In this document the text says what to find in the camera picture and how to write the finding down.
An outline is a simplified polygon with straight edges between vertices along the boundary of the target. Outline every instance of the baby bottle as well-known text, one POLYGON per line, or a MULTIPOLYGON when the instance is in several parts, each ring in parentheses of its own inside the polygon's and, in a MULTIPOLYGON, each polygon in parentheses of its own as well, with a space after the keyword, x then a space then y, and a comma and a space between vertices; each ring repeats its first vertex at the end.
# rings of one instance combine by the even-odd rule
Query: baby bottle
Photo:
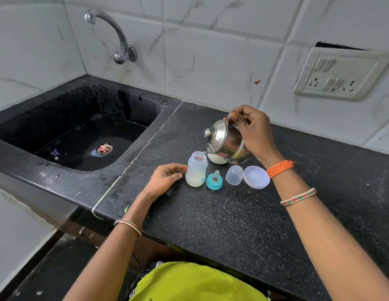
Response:
POLYGON ((187 161, 186 181, 192 187, 201 186, 206 180, 207 157, 204 152, 196 151, 187 161))

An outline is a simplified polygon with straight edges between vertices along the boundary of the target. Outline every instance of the hand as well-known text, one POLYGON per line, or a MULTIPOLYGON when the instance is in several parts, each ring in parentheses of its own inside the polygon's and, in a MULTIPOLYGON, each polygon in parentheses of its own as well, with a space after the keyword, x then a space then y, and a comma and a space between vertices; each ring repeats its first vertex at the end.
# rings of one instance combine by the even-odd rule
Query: hand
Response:
POLYGON ((182 173, 187 171, 186 165, 167 164, 158 166, 150 178, 150 181, 144 187, 142 193, 151 198, 154 202, 159 196, 164 194, 174 182, 182 178, 182 173))
POLYGON ((275 146, 270 118, 266 113, 243 105, 231 111, 230 120, 237 124, 246 148, 264 167, 270 168, 284 160, 275 146))

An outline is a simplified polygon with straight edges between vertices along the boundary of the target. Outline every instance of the faucet spout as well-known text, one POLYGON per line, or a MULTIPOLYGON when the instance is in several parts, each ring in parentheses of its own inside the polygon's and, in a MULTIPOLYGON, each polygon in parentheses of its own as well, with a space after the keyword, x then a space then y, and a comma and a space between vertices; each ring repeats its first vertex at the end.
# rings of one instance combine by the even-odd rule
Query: faucet spout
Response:
POLYGON ((137 52, 135 48, 127 43, 126 36, 123 33, 123 30, 110 15, 108 15, 102 10, 89 9, 84 14, 84 21, 91 24, 95 24, 95 20, 97 17, 103 19, 104 21, 107 21, 114 28, 114 30, 116 30, 119 37, 119 41, 121 42, 121 51, 115 52, 112 56, 112 59, 117 64, 123 64, 126 62, 126 60, 136 61, 137 52))

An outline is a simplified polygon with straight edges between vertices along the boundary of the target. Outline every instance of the person's left hand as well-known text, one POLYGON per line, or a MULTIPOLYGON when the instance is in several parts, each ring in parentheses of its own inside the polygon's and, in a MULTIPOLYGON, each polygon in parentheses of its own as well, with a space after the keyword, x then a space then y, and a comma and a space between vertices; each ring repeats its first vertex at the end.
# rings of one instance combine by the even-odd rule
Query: person's left hand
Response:
POLYGON ((144 193, 150 195, 153 201, 164 194, 174 182, 180 180, 186 172, 187 166, 182 164, 167 164, 158 166, 150 178, 150 181, 144 187, 144 193))

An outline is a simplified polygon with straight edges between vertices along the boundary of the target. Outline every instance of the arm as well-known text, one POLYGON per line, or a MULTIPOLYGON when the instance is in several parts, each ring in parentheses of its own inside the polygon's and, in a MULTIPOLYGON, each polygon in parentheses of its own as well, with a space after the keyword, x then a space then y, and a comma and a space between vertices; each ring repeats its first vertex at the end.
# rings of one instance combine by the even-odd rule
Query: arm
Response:
MULTIPOLYGON (((180 172, 186 170, 187 166, 180 164, 159 166, 123 218, 141 228, 150 205, 175 181, 181 179, 180 172)), ((130 226, 117 224, 63 300, 116 300, 121 291, 137 236, 137 232, 130 226)))
MULTIPOLYGON (((238 125, 246 147, 266 168, 284 160, 265 113, 250 106, 232 112, 230 118, 238 125)), ((273 182, 282 201, 310 189, 293 169, 277 175, 273 182)), ((389 280, 316 195, 286 209, 333 300, 389 300, 389 280)))

